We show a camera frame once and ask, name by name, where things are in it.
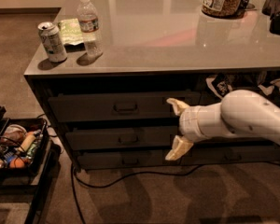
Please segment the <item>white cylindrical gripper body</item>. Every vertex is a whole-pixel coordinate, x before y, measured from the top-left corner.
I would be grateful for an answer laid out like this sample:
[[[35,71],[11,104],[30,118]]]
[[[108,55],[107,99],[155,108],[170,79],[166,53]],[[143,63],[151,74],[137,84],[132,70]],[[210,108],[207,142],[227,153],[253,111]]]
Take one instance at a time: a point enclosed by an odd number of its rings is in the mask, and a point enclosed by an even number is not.
[[[186,108],[180,115],[179,129],[193,143],[215,137],[226,137],[228,134],[227,126],[221,118],[220,104]]]

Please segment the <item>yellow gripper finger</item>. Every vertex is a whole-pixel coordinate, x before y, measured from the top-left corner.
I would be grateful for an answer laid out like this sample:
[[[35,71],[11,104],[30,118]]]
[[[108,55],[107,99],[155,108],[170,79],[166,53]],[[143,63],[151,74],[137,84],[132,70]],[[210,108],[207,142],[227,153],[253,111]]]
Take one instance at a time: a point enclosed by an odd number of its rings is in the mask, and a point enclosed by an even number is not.
[[[177,100],[176,98],[168,98],[166,102],[172,106],[172,109],[177,116],[180,116],[187,108],[189,108],[188,104]]]
[[[184,156],[191,148],[193,143],[184,136],[176,135],[172,144],[172,149],[165,156],[167,161],[177,161]]]

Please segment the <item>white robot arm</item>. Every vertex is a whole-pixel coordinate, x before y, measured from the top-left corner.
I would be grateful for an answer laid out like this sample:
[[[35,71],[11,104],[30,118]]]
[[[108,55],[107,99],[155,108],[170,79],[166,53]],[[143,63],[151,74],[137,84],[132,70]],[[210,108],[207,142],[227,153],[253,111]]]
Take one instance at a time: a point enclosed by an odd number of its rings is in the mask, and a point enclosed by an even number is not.
[[[280,146],[280,108],[256,92],[232,91],[212,105],[188,105],[175,98],[167,103],[179,117],[180,131],[165,156],[168,161],[180,159],[194,144],[215,137],[261,137]]]

